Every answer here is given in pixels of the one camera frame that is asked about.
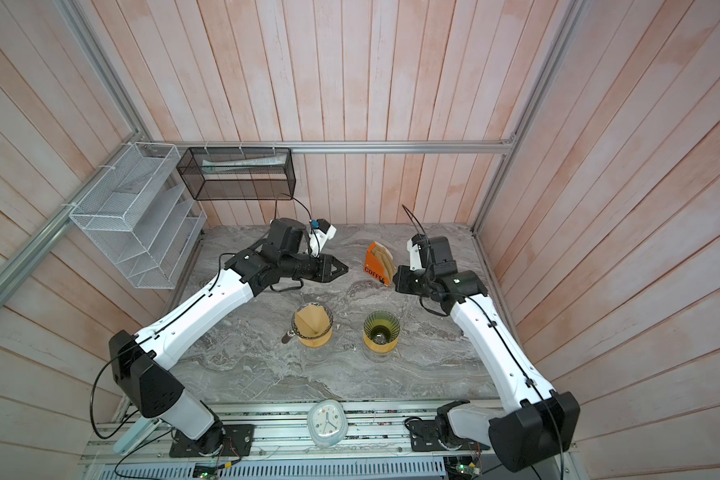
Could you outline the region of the green glass dripper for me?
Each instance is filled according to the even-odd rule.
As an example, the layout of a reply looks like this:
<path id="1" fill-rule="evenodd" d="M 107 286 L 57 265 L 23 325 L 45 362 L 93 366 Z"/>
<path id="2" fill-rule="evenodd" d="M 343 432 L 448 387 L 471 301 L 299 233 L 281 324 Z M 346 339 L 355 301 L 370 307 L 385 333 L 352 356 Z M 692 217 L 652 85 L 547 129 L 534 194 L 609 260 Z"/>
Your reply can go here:
<path id="1" fill-rule="evenodd" d="M 399 319 L 387 311 L 374 311 L 364 321 L 364 339 L 376 345 L 391 344 L 400 333 Z"/>

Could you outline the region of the brown paper coffee filter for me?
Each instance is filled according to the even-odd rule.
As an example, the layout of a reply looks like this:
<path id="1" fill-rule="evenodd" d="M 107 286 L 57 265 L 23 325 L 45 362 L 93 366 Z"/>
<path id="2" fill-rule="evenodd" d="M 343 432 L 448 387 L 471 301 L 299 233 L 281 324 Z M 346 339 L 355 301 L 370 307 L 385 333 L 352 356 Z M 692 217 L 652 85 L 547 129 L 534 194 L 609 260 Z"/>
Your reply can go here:
<path id="1" fill-rule="evenodd" d="M 310 303 L 294 314 L 294 333 L 304 340 L 317 340 L 332 329 L 333 320 L 324 306 Z"/>

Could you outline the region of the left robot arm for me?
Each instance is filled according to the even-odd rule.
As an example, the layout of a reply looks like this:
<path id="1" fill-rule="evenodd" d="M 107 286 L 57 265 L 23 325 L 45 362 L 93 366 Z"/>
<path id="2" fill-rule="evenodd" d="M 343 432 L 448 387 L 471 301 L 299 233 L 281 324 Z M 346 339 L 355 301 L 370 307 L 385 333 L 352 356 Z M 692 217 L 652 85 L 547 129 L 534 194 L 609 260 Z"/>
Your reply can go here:
<path id="1" fill-rule="evenodd" d="M 109 341 L 113 379 L 139 413 L 172 426 L 203 456 L 224 442 L 219 417 L 172 374 L 183 354 L 220 320 L 287 278 L 330 283 L 347 265 L 324 252 L 336 234 L 325 219 L 303 224 L 275 219 L 266 235 L 238 252 L 220 255 L 212 280 L 160 320 Z"/>

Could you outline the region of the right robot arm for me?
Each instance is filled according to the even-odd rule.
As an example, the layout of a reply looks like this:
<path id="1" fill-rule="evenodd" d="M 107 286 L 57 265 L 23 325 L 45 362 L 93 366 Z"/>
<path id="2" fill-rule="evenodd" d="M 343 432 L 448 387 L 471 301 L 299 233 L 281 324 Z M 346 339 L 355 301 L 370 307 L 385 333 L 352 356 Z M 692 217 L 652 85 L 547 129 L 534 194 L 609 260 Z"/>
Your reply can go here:
<path id="1" fill-rule="evenodd" d="M 489 446 L 513 473 L 562 455 L 580 415 L 573 394 L 557 392 L 533 367 L 479 276 L 458 269 L 447 238 L 416 234 L 407 250 L 409 264 L 393 277 L 396 291 L 439 304 L 476 350 L 505 411 L 498 415 L 465 400 L 446 404 L 434 421 L 439 441 L 449 447 L 464 441 Z"/>

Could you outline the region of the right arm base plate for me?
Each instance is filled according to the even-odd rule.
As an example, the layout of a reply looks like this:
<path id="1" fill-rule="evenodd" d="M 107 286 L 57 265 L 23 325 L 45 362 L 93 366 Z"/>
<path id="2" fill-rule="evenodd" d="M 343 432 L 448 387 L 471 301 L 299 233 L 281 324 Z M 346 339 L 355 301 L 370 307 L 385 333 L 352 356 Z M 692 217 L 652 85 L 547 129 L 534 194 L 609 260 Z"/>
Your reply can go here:
<path id="1" fill-rule="evenodd" d="M 444 423 L 438 419 L 424 420 L 408 417 L 403 425 L 409 432 L 410 446 L 414 452 L 478 451 L 489 449 L 488 445 L 474 440 L 461 439 L 446 432 Z"/>

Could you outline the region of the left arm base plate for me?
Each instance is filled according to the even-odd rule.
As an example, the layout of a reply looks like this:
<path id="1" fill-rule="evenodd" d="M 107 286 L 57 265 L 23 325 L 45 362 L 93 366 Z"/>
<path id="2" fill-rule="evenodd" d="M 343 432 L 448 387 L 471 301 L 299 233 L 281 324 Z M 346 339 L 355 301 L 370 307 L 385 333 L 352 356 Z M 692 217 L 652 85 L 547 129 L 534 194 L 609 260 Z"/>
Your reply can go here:
<path id="1" fill-rule="evenodd" d="M 254 439 L 253 424 L 215 424 L 199 439 L 192 440 L 181 431 L 175 435 L 169 451 L 170 458 L 250 455 Z"/>

